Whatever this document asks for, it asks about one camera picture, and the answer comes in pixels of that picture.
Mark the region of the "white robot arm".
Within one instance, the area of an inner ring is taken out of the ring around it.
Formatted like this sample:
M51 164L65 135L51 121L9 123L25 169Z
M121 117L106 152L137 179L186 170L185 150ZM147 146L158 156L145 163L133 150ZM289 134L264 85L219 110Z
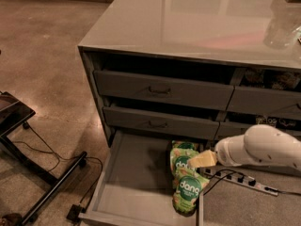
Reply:
M207 150L188 160L192 168L286 166L301 170L301 141L275 127L257 124L243 135L219 140L213 151Z

